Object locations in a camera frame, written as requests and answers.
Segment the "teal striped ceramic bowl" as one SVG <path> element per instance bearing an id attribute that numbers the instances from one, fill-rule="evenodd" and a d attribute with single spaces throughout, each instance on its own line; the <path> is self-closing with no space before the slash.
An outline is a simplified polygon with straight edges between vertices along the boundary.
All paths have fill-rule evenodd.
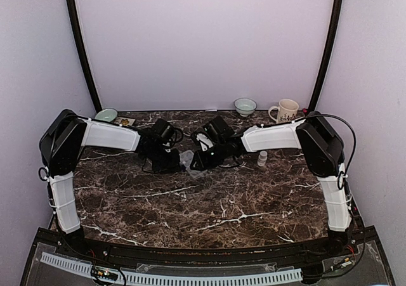
<path id="1" fill-rule="evenodd" d="M 257 109 L 257 103 L 250 98 L 239 98 L 233 103 L 236 112 L 242 117 L 248 117 Z"/>

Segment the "black left corner post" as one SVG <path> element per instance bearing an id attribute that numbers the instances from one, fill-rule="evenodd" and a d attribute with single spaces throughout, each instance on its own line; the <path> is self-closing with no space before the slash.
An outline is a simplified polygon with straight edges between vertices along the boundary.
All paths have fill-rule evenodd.
<path id="1" fill-rule="evenodd" d="M 74 36 L 74 42 L 77 50 L 77 54 L 79 57 L 79 61 L 81 64 L 83 76 L 85 79 L 86 87 L 88 89 L 91 102 L 95 109 L 95 112 L 100 112 L 102 108 L 102 104 L 100 101 L 100 97 L 98 96 L 98 92 L 96 90 L 96 84 L 93 79 L 93 75 L 91 73 L 91 67 L 89 64 L 84 39 L 81 32 L 80 21 L 79 21 L 79 14 L 77 11 L 77 5 L 75 0 L 65 0 L 68 13 L 69 13 L 69 20 L 70 26 L 72 29 L 72 33 Z"/>

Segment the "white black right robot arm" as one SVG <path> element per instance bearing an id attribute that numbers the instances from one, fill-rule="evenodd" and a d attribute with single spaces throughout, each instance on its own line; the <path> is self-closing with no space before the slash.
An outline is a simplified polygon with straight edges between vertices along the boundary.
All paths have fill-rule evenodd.
<path id="1" fill-rule="evenodd" d="M 351 196 L 348 188 L 349 160 L 344 157 L 344 143 L 328 123 L 328 114 L 311 112 L 307 116 L 281 124 L 256 124 L 234 131 L 217 116 L 199 131 L 192 133 L 200 146 L 190 168 L 206 171 L 220 166 L 229 157 L 246 153 L 294 148 L 301 150 L 309 171 L 317 177 L 323 190 L 328 213 L 328 227 L 333 234 L 324 242 L 330 257 L 340 255 L 348 246 L 345 232 L 351 224 Z"/>

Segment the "cream floral ceramic mug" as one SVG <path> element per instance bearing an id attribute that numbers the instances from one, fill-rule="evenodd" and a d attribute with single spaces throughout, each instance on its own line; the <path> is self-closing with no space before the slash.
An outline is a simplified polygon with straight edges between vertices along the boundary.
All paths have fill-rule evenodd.
<path id="1" fill-rule="evenodd" d="M 272 112 L 276 110 L 277 116 L 273 117 Z M 268 116 L 275 123 L 285 123 L 292 121 L 296 118 L 299 110 L 299 104 L 291 99 L 281 99 L 276 106 L 272 106 L 268 109 Z"/>

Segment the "floral patterned cloth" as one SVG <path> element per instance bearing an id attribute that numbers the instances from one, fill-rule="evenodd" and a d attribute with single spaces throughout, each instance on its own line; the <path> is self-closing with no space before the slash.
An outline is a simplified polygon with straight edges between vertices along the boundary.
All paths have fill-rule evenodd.
<path id="1" fill-rule="evenodd" d="M 114 120 L 114 124 L 122 125 L 122 126 L 132 126 L 135 120 L 132 118 L 127 117 L 118 117 Z"/>

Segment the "small white pill bottle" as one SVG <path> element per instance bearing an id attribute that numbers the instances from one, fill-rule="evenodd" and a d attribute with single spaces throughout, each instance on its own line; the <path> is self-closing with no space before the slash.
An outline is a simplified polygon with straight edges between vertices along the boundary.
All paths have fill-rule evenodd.
<path id="1" fill-rule="evenodd" d="M 265 164 L 266 164 L 267 158 L 268 158 L 267 151 L 265 151 L 265 150 L 260 151 L 259 154 L 258 154 L 257 165 L 259 167 L 264 167 Z"/>

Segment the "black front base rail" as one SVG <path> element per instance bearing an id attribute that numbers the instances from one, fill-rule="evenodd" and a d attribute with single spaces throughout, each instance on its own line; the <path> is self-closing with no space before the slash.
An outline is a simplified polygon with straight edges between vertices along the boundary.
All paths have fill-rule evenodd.
<path id="1" fill-rule="evenodd" d="M 307 267 L 321 263 L 330 255 L 316 256 L 327 238 L 305 242 L 269 245 L 241 249 L 165 249 L 108 243 L 85 239 L 96 257 L 112 264 L 134 267 L 137 264 L 166 264 L 170 266 L 227 266 L 234 264 L 277 263 L 279 266 Z"/>

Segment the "pale green ceramic bowl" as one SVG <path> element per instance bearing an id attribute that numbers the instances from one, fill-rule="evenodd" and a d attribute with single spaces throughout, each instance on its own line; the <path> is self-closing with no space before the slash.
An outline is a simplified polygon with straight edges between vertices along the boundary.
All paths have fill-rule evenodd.
<path id="1" fill-rule="evenodd" d="M 118 112 L 113 108 L 106 108 L 95 115 L 95 120 L 113 122 L 117 118 Z"/>

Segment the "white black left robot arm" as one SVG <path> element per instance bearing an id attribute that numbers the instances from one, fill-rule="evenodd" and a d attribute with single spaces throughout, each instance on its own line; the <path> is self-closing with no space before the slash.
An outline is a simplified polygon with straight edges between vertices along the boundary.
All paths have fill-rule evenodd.
<path id="1" fill-rule="evenodd" d="M 180 130 L 163 119 L 152 127 L 139 129 L 78 116 L 65 109 L 39 141 L 43 166 L 39 176 L 48 184 L 49 202 L 58 226 L 67 236 L 65 248 L 76 258 L 89 253 L 89 243 L 75 234 L 81 229 L 74 195 L 74 171 L 88 146 L 137 153 L 152 164 L 152 173 L 166 174 L 182 170 L 175 144 L 183 139 Z"/>

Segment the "black right corner post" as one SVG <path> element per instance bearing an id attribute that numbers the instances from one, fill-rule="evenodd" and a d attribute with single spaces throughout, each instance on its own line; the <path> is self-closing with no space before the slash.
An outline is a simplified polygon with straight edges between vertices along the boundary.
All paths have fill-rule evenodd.
<path id="1" fill-rule="evenodd" d="M 323 50 L 322 59 L 320 61 L 320 67 L 318 70 L 317 78 L 315 81 L 315 85 L 313 88 L 313 92 L 310 98 L 310 102 L 308 104 L 308 111 L 312 112 L 315 111 L 317 108 L 318 101 L 320 99 L 320 95 L 322 92 L 322 88 L 325 82 L 325 78 L 327 75 L 327 71 L 329 68 L 332 51 L 336 39 L 337 28 L 339 25 L 339 19 L 341 15 L 341 8 L 342 8 L 343 0 L 333 0 L 332 3 L 332 11 L 331 11 L 331 18 L 329 21 L 329 28 L 327 31 L 327 36 L 325 40 L 325 46 Z"/>

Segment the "black corner post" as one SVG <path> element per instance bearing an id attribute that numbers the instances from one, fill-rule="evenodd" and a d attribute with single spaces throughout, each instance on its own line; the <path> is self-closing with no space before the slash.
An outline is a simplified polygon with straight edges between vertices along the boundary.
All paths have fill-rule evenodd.
<path id="1" fill-rule="evenodd" d="M 315 111 L 317 108 L 318 101 L 320 99 L 320 95 L 322 92 L 322 88 L 325 82 L 325 78 L 327 75 L 327 71 L 329 68 L 332 51 L 336 39 L 337 28 L 339 25 L 339 19 L 341 15 L 341 8 L 342 8 L 343 0 L 333 0 L 332 3 L 332 11 L 331 11 L 331 18 L 329 21 L 329 28 L 327 31 L 327 36 L 325 40 L 325 46 L 323 50 L 322 59 L 320 61 L 320 67 L 318 70 L 317 78 L 315 81 L 315 85 L 313 88 L 313 92 L 310 98 L 310 102 L 308 104 L 308 111 L 312 112 Z"/>
<path id="2" fill-rule="evenodd" d="M 77 5 L 75 0 L 65 0 L 68 13 L 69 13 L 69 20 L 70 26 L 72 29 L 72 33 L 74 36 L 74 42 L 77 50 L 77 54 L 79 57 L 79 61 L 81 64 L 83 76 L 85 79 L 86 87 L 88 89 L 91 102 L 95 109 L 95 112 L 100 112 L 102 108 L 102 104 L 100 101 L 100 97 L 98 96 L 98 92 L 96 90 L 96 84 L 93 79 L 93 75 L 91 73 L 91 67 L 89 64 L 84 39 L 81 32 L 80 21 L 79 21 L 79 14 L 77 11 Z"/>

